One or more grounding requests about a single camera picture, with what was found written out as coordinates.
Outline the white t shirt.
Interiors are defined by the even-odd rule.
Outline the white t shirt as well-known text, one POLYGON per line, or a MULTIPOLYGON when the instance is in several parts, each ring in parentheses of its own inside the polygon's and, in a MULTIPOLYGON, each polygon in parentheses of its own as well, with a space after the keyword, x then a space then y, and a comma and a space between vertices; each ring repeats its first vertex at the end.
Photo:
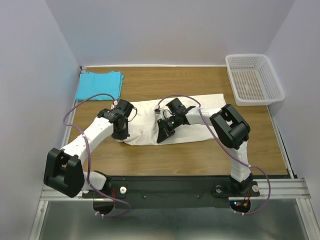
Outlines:
POLYGON ((199 142, 218 136, 210 118, 226 105, 224 95, 185 95, 133 102, 123 140, 131 146, 199 142))

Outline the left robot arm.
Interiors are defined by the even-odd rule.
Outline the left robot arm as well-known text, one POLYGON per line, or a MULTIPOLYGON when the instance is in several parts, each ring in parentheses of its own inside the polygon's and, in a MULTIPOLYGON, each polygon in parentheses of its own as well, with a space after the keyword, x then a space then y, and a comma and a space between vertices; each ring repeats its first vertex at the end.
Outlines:
POLYGON ((74 198, 81 191, 94 190, 100 197, 111 193, 111 178, 99 171, 84 171, 83 164, 90 153, 107 137, 126 140, 129 134, 129 117, 135 107, 119 100, 113 109, 103 109, 91 125, 60 149, 52 148, 46 158, 43 183, 74 198))

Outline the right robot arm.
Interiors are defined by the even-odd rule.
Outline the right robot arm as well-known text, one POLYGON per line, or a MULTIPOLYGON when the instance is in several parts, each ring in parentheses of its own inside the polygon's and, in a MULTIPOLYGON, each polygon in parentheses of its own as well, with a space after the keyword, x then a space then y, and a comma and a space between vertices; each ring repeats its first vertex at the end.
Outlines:
POLYGON ((172 137, 182 125, 204 125, 230 156, 230 189, 242 195, 253 181, 248 161, 247 146, 251 128, 240 113, 226 104, 220 110, 200 106, 185 107, 176 97, 166 104, 167 109, 157 105, 154 109, 158 125, 156 142, 162 143, 172 137))

